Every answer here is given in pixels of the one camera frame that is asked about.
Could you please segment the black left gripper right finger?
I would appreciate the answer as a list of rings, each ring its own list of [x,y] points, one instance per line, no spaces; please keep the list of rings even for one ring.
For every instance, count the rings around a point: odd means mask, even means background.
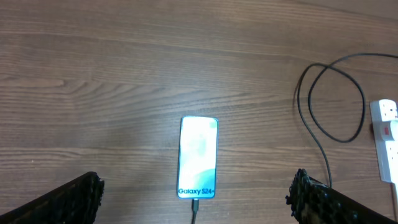
[[[297,171],[285,199],[291,216],[302,224],[397,224],[310,177],[305,169]]]

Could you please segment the black smartphone with blue screen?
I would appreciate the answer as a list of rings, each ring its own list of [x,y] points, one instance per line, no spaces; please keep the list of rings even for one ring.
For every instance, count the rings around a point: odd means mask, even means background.
[[[213,198],[216,193],[218,120],[184,116],[180,128],[177,196]]]

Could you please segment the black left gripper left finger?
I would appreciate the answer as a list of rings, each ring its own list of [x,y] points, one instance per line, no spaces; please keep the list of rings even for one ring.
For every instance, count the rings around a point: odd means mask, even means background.
[[[1,215],[4,224],[93,224],[104,181],[87,172],[39,198]]]

